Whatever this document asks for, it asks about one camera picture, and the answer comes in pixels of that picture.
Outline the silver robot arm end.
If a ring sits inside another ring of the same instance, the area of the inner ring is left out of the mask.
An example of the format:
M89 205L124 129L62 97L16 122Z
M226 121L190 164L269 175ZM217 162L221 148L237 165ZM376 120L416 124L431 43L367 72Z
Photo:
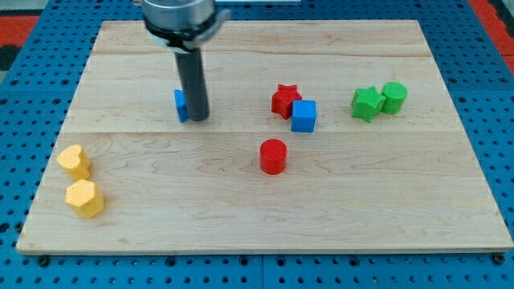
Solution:
M139 6L149 37L179 53L201 48L231 19L214 0L140 0Z

